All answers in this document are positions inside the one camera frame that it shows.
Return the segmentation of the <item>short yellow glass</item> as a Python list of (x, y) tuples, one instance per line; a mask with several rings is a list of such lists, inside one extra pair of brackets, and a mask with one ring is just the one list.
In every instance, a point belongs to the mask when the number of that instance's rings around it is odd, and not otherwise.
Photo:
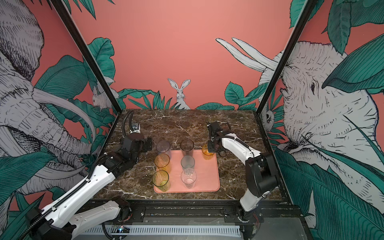
[(208, 144), (202, 146), (202, 153), (205, 160), (210, 160), (215, 156), (215, 153), (210, 153), (208, 149)]

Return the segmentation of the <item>clear blue tall glass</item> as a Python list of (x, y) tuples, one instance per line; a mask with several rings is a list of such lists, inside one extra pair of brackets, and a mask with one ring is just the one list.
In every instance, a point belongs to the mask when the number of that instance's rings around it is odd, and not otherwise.
[(172, 157), (171, 150), (172, 150), (171, 144), (166, 140), (159, 141), (156, 145), (157, 153), (158, 154), (166, 154), (169, 158)]

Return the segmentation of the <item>dark smoky glass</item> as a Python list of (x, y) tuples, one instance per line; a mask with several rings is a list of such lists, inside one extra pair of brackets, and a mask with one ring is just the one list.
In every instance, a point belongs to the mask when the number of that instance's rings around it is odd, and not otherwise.
[(194, 142), (190, 139), (185, 139), (181, 141), (180, 148), (182, 150), (183, 156), (193, 156), (194, 153)]

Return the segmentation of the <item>tall yellow glass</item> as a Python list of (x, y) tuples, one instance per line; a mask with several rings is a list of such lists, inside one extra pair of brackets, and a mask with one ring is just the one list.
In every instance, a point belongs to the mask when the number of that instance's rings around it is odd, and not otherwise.
[(159, 154), (155, 158), (155, 165), (158, 171), (166, 171), (168, 174), (172, 170), (171, 159), (167, 154)]

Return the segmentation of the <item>frosted teal glass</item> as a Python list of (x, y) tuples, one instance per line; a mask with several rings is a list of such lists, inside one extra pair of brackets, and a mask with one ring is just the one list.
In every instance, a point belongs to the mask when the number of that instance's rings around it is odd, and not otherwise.
[(183, 169), (193, 169), (195, 167), (195, 159), (192, 156), (184, 156), (181, 159), (181, 166)]

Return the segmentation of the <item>green glass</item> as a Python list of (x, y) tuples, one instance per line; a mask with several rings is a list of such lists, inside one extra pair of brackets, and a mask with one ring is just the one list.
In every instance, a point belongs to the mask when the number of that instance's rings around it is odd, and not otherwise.
[(164, 170), (156, 171), (152, 177), (152, 182), (158, 190), (167, 192), (170, 188), (170, 177)]

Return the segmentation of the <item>clear colourless glass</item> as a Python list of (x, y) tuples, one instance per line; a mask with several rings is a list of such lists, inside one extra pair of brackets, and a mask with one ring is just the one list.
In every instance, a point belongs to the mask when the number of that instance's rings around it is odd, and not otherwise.
[(197, 180), (196, 171), (193, 168), (184, 169), (181, 173), (181, 180), (186, 188), (193, 188)]

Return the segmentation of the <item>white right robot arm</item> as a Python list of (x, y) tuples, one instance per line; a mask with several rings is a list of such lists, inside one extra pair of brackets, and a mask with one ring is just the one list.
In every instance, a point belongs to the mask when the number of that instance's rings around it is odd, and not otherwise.
[(208, 152), (221, 153), (228, 150), (244, 164), (247, 190), (240, 199), (237, 216), (241, 222), (246, 223), (253, 217), (259, 203), (279, 185), (279, 171), (271, 153), (262, 153), (252, 148), (232, 131), (229, 123), (226, 125), (228, 127), (224, 129), (219, 122), (207, 123)]

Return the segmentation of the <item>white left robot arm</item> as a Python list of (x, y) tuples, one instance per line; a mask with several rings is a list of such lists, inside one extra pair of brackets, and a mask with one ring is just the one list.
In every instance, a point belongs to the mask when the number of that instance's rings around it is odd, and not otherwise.
[(114, 220), (125, 222), (132, 217), (130, 204), (121, 197), (91, 210), (78, 213), (84, 204), (102, 188), (113, 182), (139, 162), (140, 154), (151, 151), (152, 139), (145, 138), (133, 128), (134, 111), (128, 111), (122, 123), (122, 147), (117, 152), (102, 154), (92, 165), (88, 175), (63, 196), (42, 210), (32, 209), (26, 214), (27, 229), (19, 235), (23, 240), (53, 240), (57, 237), (72, 240), (88, 229)]

